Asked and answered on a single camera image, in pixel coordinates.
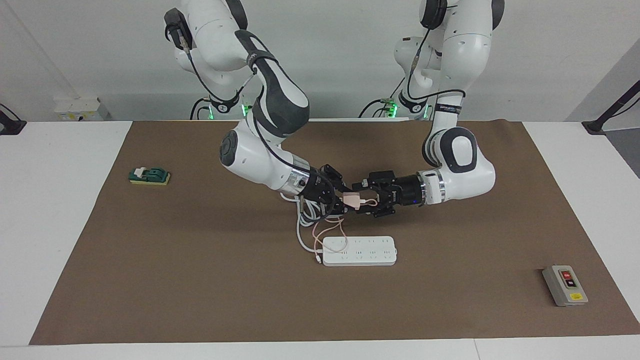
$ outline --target black cable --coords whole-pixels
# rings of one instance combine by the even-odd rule
[[[22,121],[22,119],[20,119],[20,117],[18,115],[16,115],[13,110],[9,109],[6,107],[5,104],[0,103],[0,106],[2,106],[3,108],[5,108],[7,111],[9,111],[13,116],[15,116],[16,119],[18,119],[18,121]]]
[[[417,98],[414,98],[413,96],[411,96],[411,93],[409,92],[409,85],[411,84],[411,78],[413,77],[413,71],[415,70],[415,67],[418,65],[418,61],[420,60],[420,53],[422,52],[422,46],[424,46],[424,42],[427,41],[427,37],[429,36],[429,32],[431,32],[431,29],[427,29],[427,33],[424,35],[424,38],[422,38],[422,42],[420,43],[420,46],[418,46],[418,50],[415,52],[415,57],[413,59],[412,65],[411,65],[411,70],[409,71],[409,78],[406,81],[406,95],[411,100],[420,100],[420,99],[417,99]]]
[[[198,109],[198,113],[196,115],[196,117],[198,118],[198,120],[200,120],[200,111],[201,110],[208,110],[209,107],[208,106],[202,106],[200,109]]]
[[[211,95],[211,97],[213,97],[214,99],[218,100],[219,102],[233,102],[236,99],[236,97],[238,97],[238,95],[240,95],[240,92],[242,92],[242,90],[244,90],[244,86],[243,86],[238,91],[236,91],[236,94],[235,94],[235,96],[233,96],[233,98],[231,98],[229,100],[220,99],[219,97],[216,96],[216,94],[214,94],[207,87],[207,85],[204,83],[204,81],[202,81],[202,78],[200,77],[200,73],[198,73],[198,69],[196,69],[196,65],[193,63],[193,58],[191,57],[191,55],[189,54],[189,56],[187,56],[187,57],[189,58],[189,62],[191,63],[191,67],[193,68],[193,72],[198,77],[198,80],[200,80],[200,84],[202,84],[202,86],[205,88],[205,90],[207,90],[207,92],[209,93],[209,95]]]
[[[198,105],[203,101],[210,102],[209,99],[207,99],[206,97],[198,99],[196,103],[193,105],[193,107],[191,108],[191,115],[189,116],[189,120],[193,120],[193,115],[195,115]]]
[[[376,114],[378,113],[378,111],[380,111],[380,115],[379,115],[378,117],[382,117],[382,114],[384,114],[384,113],[385,113],[385,110],[387,110],[387,108],[383,106],[382,108],[380,108],[380,109],[376,110],[376,111],[373,113],[373,116],[372,116],[372,117],[376,117]]]
[[[404,81],[404,79],[405,78],[402,78],[402,80],[400,80],[400,83],[398,84],[398,86],[396,86],[396,89],[394,90],[394,92],[391,93],[391,95],[389,97],[393,98],[393,96],[396,94],[396,91],[398,91],[398,89],[402,85],[402,82]]]
[[[294,168],[294,169],[296,169],[298,171],[302,171],[302,172],[304,172],[306,174],[311,174],[309,169],[306,169],[306,168],[303,168],[303,167],[299,167],[297,165],[293,165],[292,163],[289,163],[288,161],[286,161],[283,158],[279,157],[278,154],[276,154],[275,151],[273,151],[273,149],[267,143],[267,140],[262,135],[262,132],[260,131],[260,127],[258,126],[258,120],[255,117],[253,118],[253,126],[255,126],[255,131],[258,133],[258,137],[260,138],[260,141],[262,141],[262,144],[264,145],[264,147],[267,148],[267,150],[271,153],[271,155],[273,155],[274,158],[276,158],[279,162],[283,163],[284,165],[287,165],[288,167]],[[317,177],[319,177],[322,181],[324,181],[325,184],[329,185],[329,191],[331,192],[331,194],[333,196],[332,196],[332,199],[331,199],[331,204],[328,207],[328,211],[326,212],[326,214],[324,214],[323,216],[319,217],[318,219],[309,219],[304,214],[302,214],[302,217],[305,218],[305,220],[307,222],[313,222],[313,223],[320,222],[320,221],[326,219],[327,217],[329,217],[329,215],[331,215],[331,212],[333,211],[333,207],[337,203],[337,196],[335,194],[335,191],[333,190],[333,184],[331,183],[331,181],[326,176],[320,174],[319,172],[317,172],[315,175]]]
[[[631,108],[633,108],[633,107],[638,103],[638,101],[640,101],[640,97],[638,97],[638,98],[636,99],[636,101],[634,101],[634,103],[633,103],[633,104],[631,104],[631,106],[629,106],[628,108],[626,108],[626,109],[622,110],[621,112],[619,112],[619,113],[617,113],[617,114],[615,114],[615,115],[611,115],[611,117],[616,117],[616,116],[618,116],[618,115],[622,115],[622,114],[626,113],[627,111],[631,110]]]
[[[420,46],[418,46],[418,50],[415,52],[415,59],[413,60],[413,64],[411,66],[411,71],[409,71],[409,79],[406,81],[406,95],[409,97],[409,99],[411,100],[424,100],[424,99],[429,99],[431,96],[434,95],[438,95],[438,94],[445,94],[447,92],[459,92],[462,94],[462,97],[466,97],[467,93],[464,90],[460,90],[460,89],[450,89],[450,90],[444,90],[441,92],[437,92],[437,93],[433,93],[433,94],[429,94],[429,95],[425,95],[425,96],[420,96],[420,97],[413,97],[411,96],[411,93],[409,91],[409,85],[411,84],[411,78],[413,77],[413,71],[415,70],[415,66],[418,65],[418,61],[420,60],[420,53],[422,52],[422,46],[424,46],[424,42],[427,40],[427,37],[429,36],[429,32],[431,31],[431,29],[427,29],[427,33],[424,35],[424,38],[422,38],[422,42],[420,43]]]
[[[440,95],[436,95],[436,105],[438,104],[438,101],[440,101]],[[429,114],[429,118],[427,120],[431,120],[431,118],[433,117],[433,120],[436,119],[436,111],[435,111],[435,107],[433,108],[433,111],[431,111],[431,113]]]
[[[382,99],[373,100],[372,102],[367,104],[367,106],[365,106],[364,109],[362,109],[362,111],[360,112],[360,115],[358,115],[358,118],[361,118],[362,115],[364,115],[364,112],[367,111],[368,108],[370,108],[373,104],[377,104],[378,102],[382,102]]]

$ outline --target green led light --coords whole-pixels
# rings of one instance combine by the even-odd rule
[[[391,108],[389,109],[388,113],[387,113],[387,117],[396,117],[396,113],[398,112],[398,105],[394,104],[394,103],[390,103]]]
[[[244,105],[244,104],[242,105],[242,114],[245,118],[246,118],[246,114],[249,113],[249,110],[251,110],[252,107],[253,106],[251,105]]]

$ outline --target yellow base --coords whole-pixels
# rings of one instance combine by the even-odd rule
[[[135,180],[129,180],[130,183],[132,184],[138,184],[138,185],[160,185],[160,186],[164,186],[167,185],[169,183],[169,179],[171,178],[171,173],[168,172],[166,174],[166,180],[163,183],[151,183],[149,181],[135,181]]]

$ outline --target gray switch box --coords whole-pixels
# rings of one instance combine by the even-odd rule
[[[568,265],[553,265],[542,271],[547,286],[558,306],[583,305],[589,302],[587,295]]]

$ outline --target white wall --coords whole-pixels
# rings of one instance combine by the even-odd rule
[[[308,94],[313,117],[354,117],[393,90],[403,76],[395,42],[422,34],[419,2],[243,0],[249,30]],[[2,3],[74,90],[99,96],[116,120],[183,119],[203,95],[163,36],[163,15],[177,0]],[[638,19],[637,0],[507,0],[462,117],[566,119],[640,37]],[[16,46],[15,32],[2,25],[0,101],[27,119],[56,120],[52,98],[65,91],[31,50]],[[252,85],[249,96],[257,95]]]

